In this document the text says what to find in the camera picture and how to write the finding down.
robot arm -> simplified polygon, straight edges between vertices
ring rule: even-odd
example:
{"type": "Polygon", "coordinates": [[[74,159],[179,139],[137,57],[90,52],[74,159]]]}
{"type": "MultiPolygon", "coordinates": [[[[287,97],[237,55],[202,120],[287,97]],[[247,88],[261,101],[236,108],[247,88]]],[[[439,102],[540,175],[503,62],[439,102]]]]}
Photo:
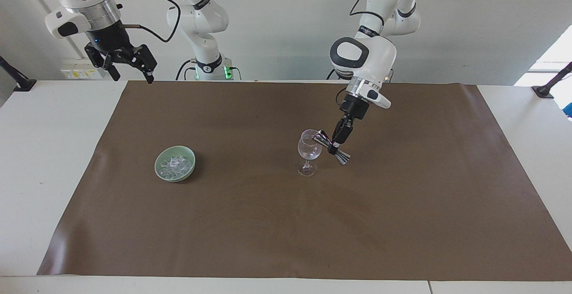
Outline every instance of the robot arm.
{"type": "Polygon", "coordinates": [[[59,0],[61,6],[47,15],[46,25],[56,38],[86,33],[85,52],[96,67],[107,70],[113,80],[120,74],[113,63],[128,64],[143,73],[150,84],[157,66],[147,45],[135,47],[121,23],[120,5],[114,0],[59,0]]]}
{"type": "Polygon", "coordinates": [[[416,0],[367,0],[366,12],[355,38],[337,40],[330,60],[341,78],[350,80],[340,105],[344,116],[338,122],[329,153],[335,154],[353,131],[353,121],[363,119],[371,104],[388,109],[391,102],[379,91],[391,72],[397,49],[386,38],[406,35],[419,28],[416,0]]]}
{"type": "MultiPolygon", "coordinates": [[[[211,33],[220,33],[228,27],[228,14],[214,0],[186,0],[181,6],[179,31],[188,39],[196,56],[197,74],[201,80],[227,80],[227,59],[211,33]]],[[[167,21],[174,25],[177,13],[167,12],[167,21]]]]}

white wall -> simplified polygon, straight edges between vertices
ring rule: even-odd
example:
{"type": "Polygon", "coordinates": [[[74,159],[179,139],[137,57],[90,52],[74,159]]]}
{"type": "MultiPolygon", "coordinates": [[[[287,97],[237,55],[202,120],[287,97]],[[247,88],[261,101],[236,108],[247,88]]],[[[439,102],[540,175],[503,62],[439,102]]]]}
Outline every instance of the white wall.
{"type": "Polygon", "coordinates": [[[14,82],[10,81],[11,78],[0,70],[0,107],[6,102],[6,100],[12,94],[14,82]]]}
{"type": "MultiPolygon", "coordinates": [[[[56,78],[56,60],[77,58],[77,53],[65,40],[56,43],[51,39],[43,29],[45,12],[30,7],[31,1],[0,0],[12,16],[25,15],[14,22],[17,29],[12,36],[27,40],[21,47],[25,57],[14,56],[15,64],[22,63],[38,76],[39,68],[25,61],[37,54],[51,61],[45,78],[56,78]]],[[[44,1],[49,9],[59,5],[57,0],[44,1]]],[[[125,6],[125,23],[141,23],[164,36],[169,33],[165,12],[170,3],[116,1],[125,6]]],[[[358,28],[359,17],[348,16],[355,0],[216,1],[231,18],[229,29],[215,35],[221,51],[249,80],[323,78],[331,70],[331,44],[339,37],[352,36],[358,28]]],[[[513,84],[572,24],[572,5],[566,0],[419,0],[417,8],[423,20],[421,29],[392,38],[398,48],[395,82],[513,84]]],[[[163,44],[141,30],[129,33],[133,44],[146,43],[151,48],[159,61],[158,80],[171,80],[180,63],[193,56],[180,36],[163,44]]],[[[77,35],[73,42],[83,48],[87,38],[77,35]]],[[[120,71],[124,79],[141,78],[127,66],[120,71]]]]}

black band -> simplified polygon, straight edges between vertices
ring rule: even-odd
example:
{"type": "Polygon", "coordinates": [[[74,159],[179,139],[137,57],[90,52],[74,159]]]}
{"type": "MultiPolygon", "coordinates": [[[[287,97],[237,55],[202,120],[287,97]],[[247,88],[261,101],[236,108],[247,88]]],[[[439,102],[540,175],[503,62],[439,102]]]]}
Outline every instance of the black band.
{"type": "Polygon", "coordinates": [[[210,0],[201,0],[196,5],[193,5],[194,10],[201,10],[210,3],[210,0]]]}
{"type": "Polygon", "coordinates": [[[104,29],[87,31],[85,34],[93,47],[100,52],[111,52],[122,47],[133,47],[121,21],[117,21],[104,29]]]}
{"type": "Polygon", "coordinates": [[[62,37],[67,37],[79,33],[79,29],[77,29],[76,24],[68,21],[67,23],[58,27],[58,33],[62,37]]]}
{"type": "Polygon", "coordinates": [[[339,66],[347,67],[347,68],[360,68],[361,66],[363,66],[363,64],[366,63],[367,57],[369,55],[370,55],[370,50],[364,44],[358,42],[357,40],[355,40],[354,38],[351,38],[351,37],[344,37],[344,38],[338,39],[332,45],[332,48],[329,51],[329,57],[331,58],[332,62],[335,63],[335,65],[339,65],[339,66]],[[359,48],[360,50],[362,50],[362,55],[360,56],[360,58],[358,60],[350,60],[350,59],[346,59],[346,58],[343,58],[340,55],[338,55],[337,54],[337,48],[343,43],[350,43],[350,44],[356,46],[357,48],[359,48]]]}
{"type": "Polygon", "coordinates": [[[219,55],[219,58],[212,63],[204,64],[197,60],[197,66],[199,66],[203,72],[211,74],[215,69],[223,63],[223,56],[219,55]]]}
{"type": "Polygon", "coordinates": [[[415,9],[417,9],[417,4],[415,4],[415,6],[413,6],[413,9],[411,9],[411,11],[409,11],[408,13],[402,13],[402,11],[400,11],[399,9],[397,9],[397,13],[399,14],[399,16],[401,16],[403,18],[407,18],[407,17],[410,17],[411,15],[413,15],[413,13],[415,12],[415,9]]]}
{"type": "Polygon", "coordinates": [[[362,120],[366,116],[367,109],[370,104],[361,98],[356,98],[353,95],[346,95],[344,102],[340,105],[340,111],[344,111],[352,118],[362,120]]]}
{"type": "Polygon", "coordinates": [[[378,32],[376,32],[376,31],[373,30],[373,29],[369,29],[369,28],[367,28],[366,26],[363,26],[363,25],[359,27],[359,30],[358,30],[358,31],[359,31],[360,33],[364,33],[364,34],[368,35],[369,37],[379,36],[379,33],[378,33],[378,32]]]}

brown mat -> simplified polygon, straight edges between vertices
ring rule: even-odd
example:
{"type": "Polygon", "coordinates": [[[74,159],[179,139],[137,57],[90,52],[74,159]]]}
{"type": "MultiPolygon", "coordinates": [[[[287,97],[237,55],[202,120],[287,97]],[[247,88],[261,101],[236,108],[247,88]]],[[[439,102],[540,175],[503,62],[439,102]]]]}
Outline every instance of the brown mat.
{"type": "Polygon", "coordinates": [[[331,84],[129,82],[38,274],[572,280],[572,253],[474,86],[390,84],[311,178],[331,84]],[[153,172],[186,145],[180,184],[153,172]]]}

